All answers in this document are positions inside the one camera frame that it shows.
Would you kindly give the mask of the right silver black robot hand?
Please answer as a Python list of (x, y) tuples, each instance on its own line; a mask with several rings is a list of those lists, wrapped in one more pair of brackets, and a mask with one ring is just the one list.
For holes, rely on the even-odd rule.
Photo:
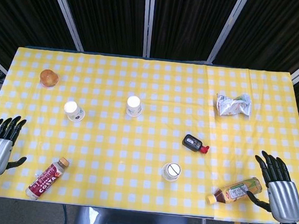
[(295, 183), (291, 181), (287, 166), (279, 157), (265, 151), (261, 153), (263, 157), (256, 155), (255, 159), (261, 168), (269, 202), (257, 199), (249, 190), (246, 192), (247, 196), (254, 204), (270, 212), (279, 223), (299, 222), (299, 195)]

